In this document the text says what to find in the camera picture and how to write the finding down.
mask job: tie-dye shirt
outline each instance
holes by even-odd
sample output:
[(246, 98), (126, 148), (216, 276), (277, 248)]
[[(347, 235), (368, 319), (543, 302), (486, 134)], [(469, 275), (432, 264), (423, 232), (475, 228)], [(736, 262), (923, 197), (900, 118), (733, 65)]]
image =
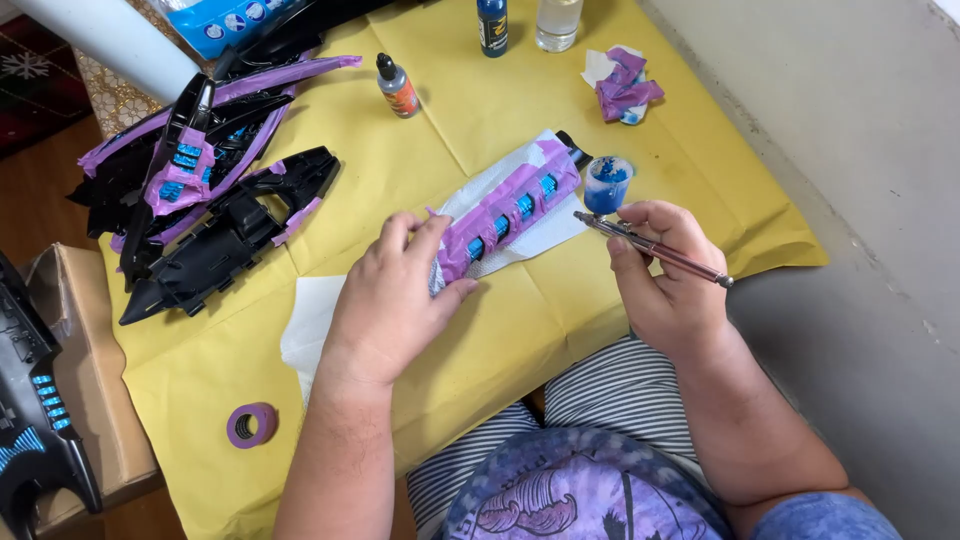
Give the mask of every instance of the tie-dye shirt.
[[(511, 437), (477, 467), (435, 538), (727, 540), (717, 499), (668, 457), (606, 430)], [(754, 540), (899, 540), (852, 497), (801, 495), (757, 524)]]

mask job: masking tape roll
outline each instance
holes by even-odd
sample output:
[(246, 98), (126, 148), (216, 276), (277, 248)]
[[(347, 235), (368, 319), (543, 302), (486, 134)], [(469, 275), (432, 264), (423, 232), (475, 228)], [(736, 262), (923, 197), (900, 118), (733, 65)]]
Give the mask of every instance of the masking tape roll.
[[(256, 431), (250, 429), (256, 419)], [(237, 407), (227, 420), (227, 438), (240, 449), (253, 448), (270, 440), (276, 433), (276, 410), (263, 402)]]

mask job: yellow paper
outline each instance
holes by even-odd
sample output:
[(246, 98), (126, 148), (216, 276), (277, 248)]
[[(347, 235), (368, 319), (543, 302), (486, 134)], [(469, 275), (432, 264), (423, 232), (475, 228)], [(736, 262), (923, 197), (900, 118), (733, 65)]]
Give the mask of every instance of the yellow paper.
[[(827, 262), (803, 218), (663, 36), (631, 0), (586, 2), (575, 46), (558, 55), (534, 43), (536, 2), (510, 4), (510, 49), (480, 52), (472, 3), (388, 7), (329, 34), (321, 56), (363, 55), (299, 86), (262, 164), (325, 145), (343, 168), (324, 202), (286, 246), (241, 274), (188, 318), (179, 310), (114, 327), (127, 353), (124, 379), (191, 538), (267, 538), (296, 444), (302, 408), (280, 361), (297, 276), (347, 272), (398, 209), (425, 215), (470, 176), (543, 128), (566, 130), (596, 156), (636, 169), (628, 200), (690, 209), (742, 278), (783, 265)], [(588, 48), (643, 51), (666, 91), (638, 126), (606, 124), (580, 78)], [(409, 73), (421, 102), (399, 120), (377, 89), (376, 53)], [(106, 238), (114, 320), (126, 305)], [(399, 474), (570, 363), (626, 333), (600, 233), (587, 231), (481, 280), (447, 331), (396, 384)], [(272, 441), (230, 446), (238, 406), (279, 411)]]

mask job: wooden floor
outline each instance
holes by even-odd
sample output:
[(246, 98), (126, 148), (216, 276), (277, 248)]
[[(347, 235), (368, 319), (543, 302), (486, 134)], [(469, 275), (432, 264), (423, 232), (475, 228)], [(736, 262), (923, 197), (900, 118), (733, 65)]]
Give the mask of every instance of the wooden floor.
[[(0, 160), (0, 251), (21, 264), (51, 243), (97, 249), (85, 235), (86, 209), (63, 197), (80, 183), (77, 158), (101, 141), (96, 119)], [(186, 538), (166, 488), (111, 508), (48, 540), (178, 540)], [(392, 540), (416, 538), (406, 485), (396, 486)]]

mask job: plastic bag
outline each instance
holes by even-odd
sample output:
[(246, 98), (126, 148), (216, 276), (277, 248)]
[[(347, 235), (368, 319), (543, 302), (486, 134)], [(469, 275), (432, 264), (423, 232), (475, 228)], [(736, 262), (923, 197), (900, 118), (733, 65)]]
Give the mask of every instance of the plastic bag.
[(220, 56), (293, 0), (150, 0), (205, 59)]

